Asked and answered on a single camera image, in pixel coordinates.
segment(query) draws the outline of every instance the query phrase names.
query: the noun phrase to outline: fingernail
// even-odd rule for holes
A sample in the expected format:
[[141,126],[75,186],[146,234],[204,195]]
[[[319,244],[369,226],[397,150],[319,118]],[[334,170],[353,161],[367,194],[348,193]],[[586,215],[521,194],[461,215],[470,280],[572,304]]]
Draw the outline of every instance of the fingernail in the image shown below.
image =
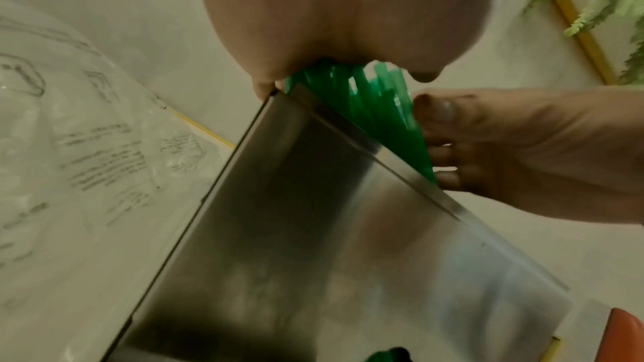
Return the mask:
[[414,99],[414,116],[419,122],[447,124],[456,119],[456,109],[451,101],[419,95]]

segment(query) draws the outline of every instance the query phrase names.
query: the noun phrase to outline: hand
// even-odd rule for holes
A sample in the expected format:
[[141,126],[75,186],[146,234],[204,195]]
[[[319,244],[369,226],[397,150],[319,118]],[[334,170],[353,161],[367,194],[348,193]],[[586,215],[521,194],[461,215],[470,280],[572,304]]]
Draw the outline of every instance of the hand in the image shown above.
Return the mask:
[[440,187],[548,217],[644,222],[644,92],[432,92],[414,100]]
[[496,0],[204,0],[264,98],[321,58],[392,62],[433,80],[480,35]]

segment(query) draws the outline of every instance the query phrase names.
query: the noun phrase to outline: yellow strip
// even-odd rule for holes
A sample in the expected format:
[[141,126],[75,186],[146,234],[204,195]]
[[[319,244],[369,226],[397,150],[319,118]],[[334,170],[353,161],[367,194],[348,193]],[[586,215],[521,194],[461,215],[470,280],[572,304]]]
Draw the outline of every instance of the yellow strip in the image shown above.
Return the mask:
[[173,109],[173,111],[174,111],[174,113],[176,113],[176,115],[177,115],[177,116],[179,116],[179,118],[180,118],[181,120],[183,120],[183,121],[186,121],[186,122],[190,123],[192,126],[194,126],[194,127],[196,127],[197,129],[201,130],[203,133],[207,133],[208,135],[210,135],[210,136],[214,137],[215,139],[219,140],[221,143],[225,144],[226,146],[230,147],[231,149],[234,149],[234,148],[235,148],[235,145],[234,145],[234,144],[232,144],[231,142],[227,141],[227,140],[226,140],[226,139],[224,139],[223,137],[221,137],[221,136],[219,136],[219,135],[217,135],[217,134],[215,134],[215,133],[213,133],[213,132],[209,131],[208,129],[206,129],[206,128],[205,128],[205,127],[203,127],[202,125],[200,125],[200,124],[198,124],[197,122],[193,121],[193,120],[192,120],[192,119],[190,119],[189,117],[187,117],[187,116],[185,116],[185,115],[183,115],[183,114],[181,114],[181,113],[179,113],[179,112],[175,111],[174,109]]
[[[553,1],[557,5],[559,12],[561,13],[565,21],[568,23],[568,25],[573,24],[573,22],[577,20],[577,17],[579,17],[579,11],[572,3],[572,0],[553,0]],[[617,75],[615,75],[615,72],[612,69],[612,66],[606,59],[606,55],[602,51],[599,44],[597,44],[595,37],[590,33],[590,31],[580,32],[575,36],[575,38],[577,39],[577,42],[579,43],[579,45],[582,47],[582,50],[586,54],[586,57],[588,57],[590,63],[595,68],[595,71],[597,71],[599,76],[604,81],[604,84],[606,85],[619,84]]]
[[552,341],[550,342],[550,346],[548,349],[545,350],[545,353],[541,357],[540,362],[552,362],[555,359],[555,354],[559,350],[559,347],[561,346],[561,339],[552,337]]

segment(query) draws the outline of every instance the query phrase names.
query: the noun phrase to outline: printed diagram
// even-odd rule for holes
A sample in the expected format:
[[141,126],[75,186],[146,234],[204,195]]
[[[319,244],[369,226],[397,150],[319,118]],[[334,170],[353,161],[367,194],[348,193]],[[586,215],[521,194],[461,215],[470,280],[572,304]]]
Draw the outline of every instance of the printed diagram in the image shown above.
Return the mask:
[[13,32],[21,32],[46,38],[47,40],[53,40],[55,42],[67,44],[76,48],[77,50],[88,52],[90,54],[94,54],[95,56],[101,56],[101,53],[96,51],[90,44],[82,40],[77,40],[73,38],[69,33],[63,32],[61,30],[23,23],[21,21],[9,19],[8,17],[4,16],[0,16],[0,29],[11,30]]
[[9,54],[0,54],[0,83],[38,98],[46,88],[45,80],[30,61]]
[[101,99],[108,103],[120,102],[118,95],[114,92],[112,84],[109,83],[107,77],[102,72],[85,71],[85,75],[89,78],[89,82],[99,94]]

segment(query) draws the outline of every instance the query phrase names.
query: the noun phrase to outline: white floor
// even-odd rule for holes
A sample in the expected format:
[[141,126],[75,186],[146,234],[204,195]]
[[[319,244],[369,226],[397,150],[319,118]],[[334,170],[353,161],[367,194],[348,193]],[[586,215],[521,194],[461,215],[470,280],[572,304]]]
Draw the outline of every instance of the white floor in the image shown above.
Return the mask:
[[[235,143],[259,107],[201,0],[28,0],[75,27],[171,106]],[[432,86],[599,84],[558,14],[504,0],[481,42]],[[420,84],[410,82],[413,91]],[[569,284],[644,318],[644,228],[555,221],[466,194],[458,200]]]

